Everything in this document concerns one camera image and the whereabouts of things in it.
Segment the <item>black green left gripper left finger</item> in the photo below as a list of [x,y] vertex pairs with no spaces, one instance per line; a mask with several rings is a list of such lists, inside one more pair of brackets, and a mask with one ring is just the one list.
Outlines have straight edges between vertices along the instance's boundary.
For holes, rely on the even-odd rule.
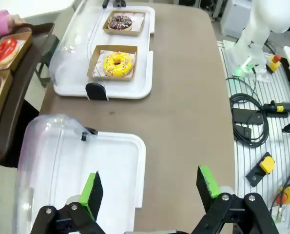
[[79,201],[64,205],[61,209],[43,206],[35,219],[33,234],[102,234],[97,215],[103,198],[103,187],[98,172],[91,173]]

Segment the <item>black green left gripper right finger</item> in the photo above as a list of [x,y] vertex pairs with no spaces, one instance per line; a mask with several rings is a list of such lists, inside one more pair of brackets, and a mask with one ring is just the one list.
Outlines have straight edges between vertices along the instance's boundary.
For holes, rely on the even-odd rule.
[[218,234],[226,223],[233,225],[234,234],[277,234],[275,222],[258,193],[239,198],[235,194],[221,192],[208,166],[199,165],[196,186],[205,215],[193,234]]

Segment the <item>person's left hand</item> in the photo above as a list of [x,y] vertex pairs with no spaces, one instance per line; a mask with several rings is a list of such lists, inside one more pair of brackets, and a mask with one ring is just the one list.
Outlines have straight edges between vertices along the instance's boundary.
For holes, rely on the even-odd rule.
[[7,20],[9,30],[13,29],[14,27],[21,26],[25,23],[26,21],[23,20],[19,15],[10,15]]

